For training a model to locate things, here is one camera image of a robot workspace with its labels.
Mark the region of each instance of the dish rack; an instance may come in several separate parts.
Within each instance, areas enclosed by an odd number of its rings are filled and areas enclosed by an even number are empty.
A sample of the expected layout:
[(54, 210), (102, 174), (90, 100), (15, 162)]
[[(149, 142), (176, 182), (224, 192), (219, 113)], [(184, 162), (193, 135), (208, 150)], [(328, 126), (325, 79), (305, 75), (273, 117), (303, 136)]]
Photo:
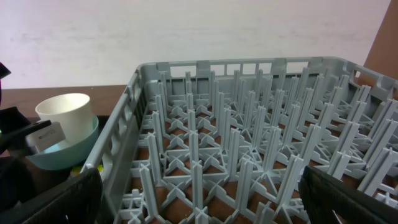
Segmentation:
[(306, 223), (305, 166), (397, 208), (397, 88), (335, 57), (140, 65), (83, 166), (104, 167), (99, 219)]

